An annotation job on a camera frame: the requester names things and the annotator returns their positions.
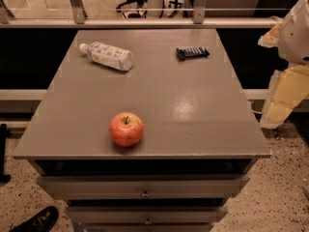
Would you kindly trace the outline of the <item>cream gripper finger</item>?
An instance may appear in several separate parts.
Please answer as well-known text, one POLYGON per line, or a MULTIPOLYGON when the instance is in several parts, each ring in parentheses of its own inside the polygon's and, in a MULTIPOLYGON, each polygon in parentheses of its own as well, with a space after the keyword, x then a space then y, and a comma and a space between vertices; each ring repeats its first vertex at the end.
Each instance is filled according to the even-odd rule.
POLYGON ((309 66, 289 64, 284 71, 275 70, 267 90, 260 126, 276 129, 309 96, 309 66))
POLYGON ((259 46, 267 48, 278 46, 279 32, 283 20, 278 16, 273 16, 272 19, 276 21, 276 24, 258 39, 259 46))

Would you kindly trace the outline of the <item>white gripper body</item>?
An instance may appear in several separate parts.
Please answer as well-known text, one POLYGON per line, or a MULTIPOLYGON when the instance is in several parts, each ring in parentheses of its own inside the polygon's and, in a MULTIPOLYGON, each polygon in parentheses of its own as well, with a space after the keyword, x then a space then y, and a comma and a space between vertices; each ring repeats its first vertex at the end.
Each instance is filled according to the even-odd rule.
POLYGON ((290 63, 309 64, 309 0, 298 0, 279 30, 279 57, 290 63))

